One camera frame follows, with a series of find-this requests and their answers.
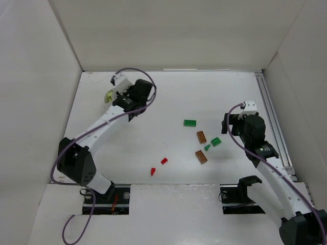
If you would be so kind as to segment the lime green small lego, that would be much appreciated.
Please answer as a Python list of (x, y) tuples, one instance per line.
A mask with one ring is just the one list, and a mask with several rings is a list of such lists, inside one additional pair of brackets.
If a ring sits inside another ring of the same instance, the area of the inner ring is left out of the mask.
[(107, 103), (112, 102), (112, 92), (107, 93)]

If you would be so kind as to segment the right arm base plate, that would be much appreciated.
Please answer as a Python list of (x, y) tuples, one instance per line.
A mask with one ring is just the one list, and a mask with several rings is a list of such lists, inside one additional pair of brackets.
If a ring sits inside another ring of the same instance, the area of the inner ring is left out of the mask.
[(220, 185), (219, 201), (223, 214), (265, 214), (263, 209), (249, 198), (239, 195), (237, 184)]

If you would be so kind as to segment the small green slope lego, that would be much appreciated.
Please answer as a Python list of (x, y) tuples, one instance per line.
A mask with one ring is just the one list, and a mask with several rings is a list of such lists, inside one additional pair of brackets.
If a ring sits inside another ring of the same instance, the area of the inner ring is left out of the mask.
[(211, 147), (210, 144), (206, 145), (206, 146), (204, 147), (205, 151), (208, 151), (210, 147)]

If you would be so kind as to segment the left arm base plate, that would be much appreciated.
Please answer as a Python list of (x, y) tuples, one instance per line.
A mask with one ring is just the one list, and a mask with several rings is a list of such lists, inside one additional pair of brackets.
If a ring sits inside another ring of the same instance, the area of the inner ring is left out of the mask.
[[(112, 197), (106, 200), (100, 194), (95, 193), (96, 202), (93, 215), (128, 215), (130, 203), (131, 185), (118, 185), (114, 189)], [(93, 198), (90, 191), (80, 190), (80, 195), (84, 197), (82, 214), (89, 215), (92, 209)]]

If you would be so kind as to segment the green 2x4 lego brick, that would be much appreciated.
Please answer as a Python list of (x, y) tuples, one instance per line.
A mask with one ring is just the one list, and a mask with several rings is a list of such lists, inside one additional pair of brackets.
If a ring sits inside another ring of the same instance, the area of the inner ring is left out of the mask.
[(183, 122), (184, 127), (195, 127), (196, 125), (197, 125), (196, 120), (185, 119), (184, 122)]

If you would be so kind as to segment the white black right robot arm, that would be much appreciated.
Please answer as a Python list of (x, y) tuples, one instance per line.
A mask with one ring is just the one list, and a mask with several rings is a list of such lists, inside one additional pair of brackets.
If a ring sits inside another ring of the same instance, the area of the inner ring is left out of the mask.
[(224, 115), (222, 134), (241, 139), (241, 149), (263, 179), (248, 176), (234, 187), (221, 187), (222, 203), (237, 209), (256, 203), (275, 222), (283, 244), (326, 244), (326, 211), (317, 210), (295, 187), (265, 130), (258, 113)]

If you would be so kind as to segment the green square lego plate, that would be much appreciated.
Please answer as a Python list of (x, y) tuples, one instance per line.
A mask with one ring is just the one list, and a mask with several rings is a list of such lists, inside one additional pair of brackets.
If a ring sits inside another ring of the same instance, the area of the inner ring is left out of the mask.
[(211, 144), (213, 147), (216, 147), (222, 143), (221, 139), (219, 137), (215, 137), (214, 139), (211, 140)]

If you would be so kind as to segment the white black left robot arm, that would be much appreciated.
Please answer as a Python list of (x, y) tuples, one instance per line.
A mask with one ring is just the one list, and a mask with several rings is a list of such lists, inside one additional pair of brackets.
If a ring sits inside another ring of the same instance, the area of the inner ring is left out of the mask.
[(56, 164), (57, 170), (74, 183), (106, 199), (111, 198), (114, 183), (97, 170), (94, 156), (110, 135), (145, 111), (153, 87), (144, 79), (132, 84), (127, 78), (116, 79), (113, 85), (104, 97), (107, 111), (77, 138), (60, 141)]

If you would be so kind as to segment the small red lego piece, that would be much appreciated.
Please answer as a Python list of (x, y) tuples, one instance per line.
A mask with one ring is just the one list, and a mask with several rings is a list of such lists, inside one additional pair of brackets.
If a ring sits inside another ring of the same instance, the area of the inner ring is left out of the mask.
[(168, 161), (168, 159), (164, 158), (164, 159), (161, 160), (161, 164), (165, 164), (165, 163), (167, 163), (167, 161)]

